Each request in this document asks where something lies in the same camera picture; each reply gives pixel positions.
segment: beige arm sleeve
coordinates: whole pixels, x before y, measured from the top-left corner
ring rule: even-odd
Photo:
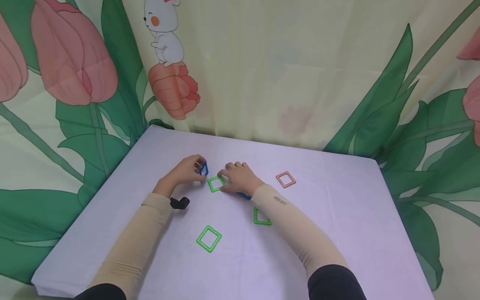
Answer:
[[[348,268],[332,240],[302,211],[269,185],[252,197],[255,206],[272,221],[290,248],[300,258],[307,278],[320,267],[338,264]]]
[[[133,299],[158,237],[172,212],[170,199],[150,193],[108,253],[89,287],[111,283]]]

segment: left hand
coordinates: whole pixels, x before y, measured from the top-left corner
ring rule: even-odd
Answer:
[[[179,185],[193,181],[205,180],[205,175],[198,175],[200,168],[206,163],[206,159],[200,154],[186,157],[170,171],[165,178],[173,184]]]
[[[170,198],[177,185],[205,180],[206,176],[198,173],[206,162],[206,159],[200,154],[182,159],[165,177],[158,181],[153,193]]]

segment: black sleeve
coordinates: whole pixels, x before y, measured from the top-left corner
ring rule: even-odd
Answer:
[[[74,300],[127,300],[125,293],[117,286],[103,283],[81,293]]]
[[[337,264],[324,265],[310,276],[308,295],[310,300],[367,300],[355,275]]]

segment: rabbit ear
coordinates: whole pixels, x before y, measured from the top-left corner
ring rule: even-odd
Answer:
[[[172,3],[175,6],[180,5],[180,0],[164,0],[164,1],[165,1],[165,3]]]

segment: green square frame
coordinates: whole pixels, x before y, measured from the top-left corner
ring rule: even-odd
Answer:
[[[217,192],[221,188],[221,187],[218,187],[216,189],[213,188],[212,181],[217,180],[217,179],[220,179],[220,181],[222,182],[222,186],[225,185],[225,180],[223,180],[223,177],[221,177],[221,176],[212,177],[209,180],[207,180],[208,181],[208,186],[210,187],[211,192]]]
[[[215,241],[213,242],[212,246],[208,247],[207,245],[205,245],[204,242],[202,242],[202,238],[204,237],[205,233],[207,233],[207,231],[211,231],[213,234],[216,235],[216,239]],[[205,227],[205,229],[202,231],[202,233],[200,234],[199,237],[197,237],[197,243],[202,246],[203,248],[205,248],[205,250],[207,250],[209,253],[212,253],[213,249],[215,248],[215,246],[218,244],[218,242],[220,241],[220,239],[222,238],[222,234],[218,231],[216,231],[215,229],[213,229],[210,225],[207,225],[207,227]]]
[[[267,225],[267,226],[272,225],[272,221],[270,221],[270,219],[268,219],[268,221],[258,220],[258,208],[256,207],[253,209],[253,222],[257,225]]]

